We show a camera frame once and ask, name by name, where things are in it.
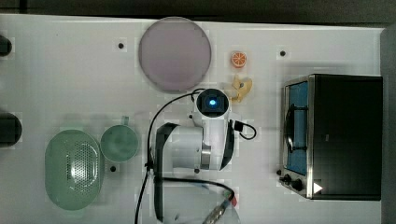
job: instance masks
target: oven handle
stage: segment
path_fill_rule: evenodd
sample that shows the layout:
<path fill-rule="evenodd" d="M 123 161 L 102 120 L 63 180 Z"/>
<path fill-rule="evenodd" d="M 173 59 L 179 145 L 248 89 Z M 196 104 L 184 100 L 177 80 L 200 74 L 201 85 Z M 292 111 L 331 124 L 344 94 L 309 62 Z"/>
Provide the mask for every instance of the oven handle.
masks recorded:
<path fill-rule="evenodd" d="M 285 119 L 285 128 L 284 128 L 284 140 L 286 142 L 286 145 L 288 147 L 288 150 L 290 153 L 292 153 L 296 149 L 303 149 L 306 150 L 306 147 L 294 147 L 293 142 L 294 142 L 294 111 L 296 110 L 308 110 L 308 107 L 298 107 L 295 105 L 291 105 L 289 107 L 288 113 L 286 115 Z"/>

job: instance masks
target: green strainer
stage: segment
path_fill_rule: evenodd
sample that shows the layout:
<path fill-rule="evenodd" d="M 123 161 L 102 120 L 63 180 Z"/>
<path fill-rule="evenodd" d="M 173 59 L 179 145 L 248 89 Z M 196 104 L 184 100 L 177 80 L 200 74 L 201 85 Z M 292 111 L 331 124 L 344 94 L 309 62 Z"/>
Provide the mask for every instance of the green strainer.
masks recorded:
<path fill-rule="evenodd" d="M 65 210 L 88 206 L 103 183 L 105 162 L 96 141 L 79 130 L 56 134 L 46 150 L 46 191 Z"/>

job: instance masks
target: plastic food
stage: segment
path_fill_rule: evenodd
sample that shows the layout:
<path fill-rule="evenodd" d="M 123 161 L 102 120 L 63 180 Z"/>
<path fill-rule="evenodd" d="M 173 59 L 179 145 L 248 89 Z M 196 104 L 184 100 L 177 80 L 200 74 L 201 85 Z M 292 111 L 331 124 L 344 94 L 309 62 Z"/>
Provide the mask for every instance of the plastic food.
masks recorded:
<path fill-rule="evenodd" d="M 235 68 L 242 68 L 247 63 L 247 55 L 241 51 L 236 51 L 231 57 L 231 62 Z"/>

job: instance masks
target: black toaster oven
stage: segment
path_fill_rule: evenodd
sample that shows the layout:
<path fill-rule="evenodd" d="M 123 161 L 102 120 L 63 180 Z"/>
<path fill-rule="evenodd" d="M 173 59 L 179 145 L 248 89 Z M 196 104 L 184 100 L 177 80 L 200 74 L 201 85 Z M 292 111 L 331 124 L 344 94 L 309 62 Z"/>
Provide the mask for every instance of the black toaster oven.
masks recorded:
<path fill-rule="evenodd" d="M 280 183 L 308 199 L 381 199 L 382 77 L 286 83 Z"/>

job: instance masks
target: pink plate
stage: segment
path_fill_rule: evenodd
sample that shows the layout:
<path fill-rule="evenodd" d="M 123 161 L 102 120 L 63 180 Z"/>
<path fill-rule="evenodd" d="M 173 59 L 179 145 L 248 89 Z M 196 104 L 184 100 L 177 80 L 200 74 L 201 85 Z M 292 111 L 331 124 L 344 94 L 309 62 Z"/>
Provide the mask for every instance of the pink plate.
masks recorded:
<path fill-rule="evenodd" d="M 163 91 L 188 90 L 204 78 L 211 60 L 205 32 L 180 17 L 152 24 L 143 34 L 139 62 L 148 77 Z"/>

